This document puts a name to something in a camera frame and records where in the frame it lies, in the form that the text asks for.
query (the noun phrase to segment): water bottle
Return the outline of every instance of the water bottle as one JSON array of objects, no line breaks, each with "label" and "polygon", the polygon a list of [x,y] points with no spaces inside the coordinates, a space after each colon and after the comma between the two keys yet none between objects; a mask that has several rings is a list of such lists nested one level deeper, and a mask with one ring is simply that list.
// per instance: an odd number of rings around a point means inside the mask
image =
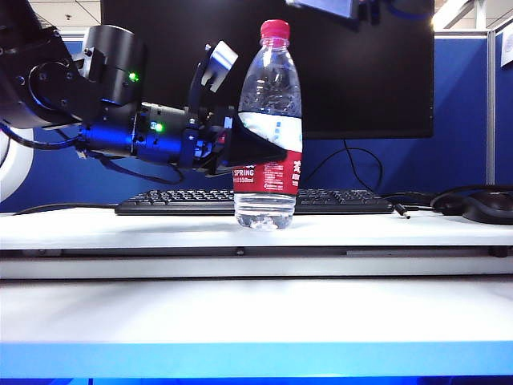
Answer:
[{"label": "water bottle", "polygon": [[239,103],[245,127],[287,150],[285,160],[233,170],[235,216],[253,229],[284,229],[293,218],[301,174],[301,91],[287,49],[289,24],[268,20]]}]

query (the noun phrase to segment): robotic arm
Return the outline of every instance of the robotic arm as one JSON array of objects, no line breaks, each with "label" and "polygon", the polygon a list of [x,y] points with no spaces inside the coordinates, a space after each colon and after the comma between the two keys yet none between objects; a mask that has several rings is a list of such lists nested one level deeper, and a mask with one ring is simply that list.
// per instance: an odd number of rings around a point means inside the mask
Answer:
[{"label": "robotic arm", "polygon": [[[27,0],[0,0],[0,129],[27,147],[73,146],[79,155],[135,157],[209,176],[285,158],[285,150],[244,127],[234,107],[201,106],[237,55],[223,42],[205,47],[188,106],[142,102],[147,49],[128,30],[94,26],[71,56],[54,27],[41,28]],[[11,128],[79,127],[58,143],[25,140]]]}]

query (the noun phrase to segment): blue cubicle wall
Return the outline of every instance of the blue cubicle wall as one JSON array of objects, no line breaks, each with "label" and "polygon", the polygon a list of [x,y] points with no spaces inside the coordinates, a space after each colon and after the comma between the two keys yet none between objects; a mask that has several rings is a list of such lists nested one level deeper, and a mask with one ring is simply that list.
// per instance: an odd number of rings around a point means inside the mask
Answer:
[{"label": "blue cubicle wall", "polygon": [[[80,43],[68,43],[70,51]],[[434,69],[434,136],[418,140],[349,140],[351,147],[375,153],[385,169],[380,193],[398,190],[440,191],[486,179],[486,70],[484,38],[437,38]],[[37,132],[36,139],[54,141],[54,132]],[[303,176],[327,155],[341,148],[340,140],[309,140],[305,143]],[[361,178],[374,186],[378,166],[365,153],[353,157]],[[137,172],[174,177],[170,168],[121,160]],[[206,178],[186,172],[180,188],[231,188],[230,176]],[[72,148],[57,152],[37,151],[23,185],[1,203],[2,211],[60,202],[115,203],[163,185],[108,171],[96,160],[80,160]],[[301,187],[360,188],[345,154],[330,160]]]},{"label": "blue cubicle wall", "polygon": [[500,66],[503,34],[495,42],[495,183],[513,184],[513,63]]}]

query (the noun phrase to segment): black keyboard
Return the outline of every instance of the black keyboard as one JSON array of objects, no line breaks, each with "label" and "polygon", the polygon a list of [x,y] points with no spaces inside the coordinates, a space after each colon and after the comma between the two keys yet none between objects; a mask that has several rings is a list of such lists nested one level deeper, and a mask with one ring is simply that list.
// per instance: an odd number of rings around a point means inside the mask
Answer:
[{"label": "black keyboard", "polygon": [[[393,205],[367,190],[300,189],[296,214],[383,214]],[[115,208],[118,215],[233,215],[230,190],[150,190]]]}]

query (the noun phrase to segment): black monitor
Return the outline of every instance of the black monitor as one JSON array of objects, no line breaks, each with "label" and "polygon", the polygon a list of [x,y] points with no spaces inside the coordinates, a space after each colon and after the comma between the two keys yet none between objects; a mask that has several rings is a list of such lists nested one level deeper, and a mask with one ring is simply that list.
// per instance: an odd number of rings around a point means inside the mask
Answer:
[{"label": "black monitor", "polygon": [[102,0],[102,23],[146,42],[143,99],[172,107],[186,104],[205,43],[224,40],[239,59],[215,102],[237,106],[261,23],[282,18],[291,26],[305,139],[432,136],[434,32],[423,15],[434,1],[373,0],[360,8],[355,22],[285,0]]}]

